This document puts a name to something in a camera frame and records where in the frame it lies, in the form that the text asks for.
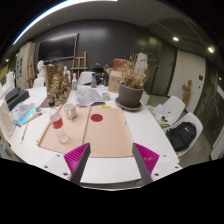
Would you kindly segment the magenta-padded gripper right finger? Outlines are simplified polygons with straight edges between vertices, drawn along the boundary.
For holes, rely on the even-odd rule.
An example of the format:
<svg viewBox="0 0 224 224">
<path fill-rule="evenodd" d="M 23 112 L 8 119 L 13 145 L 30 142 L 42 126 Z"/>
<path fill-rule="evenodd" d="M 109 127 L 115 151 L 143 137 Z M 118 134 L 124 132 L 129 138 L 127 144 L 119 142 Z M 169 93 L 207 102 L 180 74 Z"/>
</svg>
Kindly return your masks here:
<svg viewBox="0 0 224 224">
<path fill-rule="evenodd" d="M 143 185 L 152 183 L 182 169 L 179 164 L 175 163 L 167 155 L 159 155 L 137 143 L 133 144 L 132 153 Z"/>
</svg>

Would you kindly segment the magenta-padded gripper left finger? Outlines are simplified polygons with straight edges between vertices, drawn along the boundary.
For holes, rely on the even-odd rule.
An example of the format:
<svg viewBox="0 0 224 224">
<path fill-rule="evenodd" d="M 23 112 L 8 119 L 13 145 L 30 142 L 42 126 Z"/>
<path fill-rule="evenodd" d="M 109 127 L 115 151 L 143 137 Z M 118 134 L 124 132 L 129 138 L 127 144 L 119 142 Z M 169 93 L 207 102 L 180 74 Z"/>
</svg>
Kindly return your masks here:
<svg viewBox="0 0 224 224">
<path fill-rule="evenodd" d="M 90 155 L 90 144 L 81 145 L 65 155 L 56 154 L 42 168 L 61 178 L 80 184 L 86 162 Z"/>
</svg>

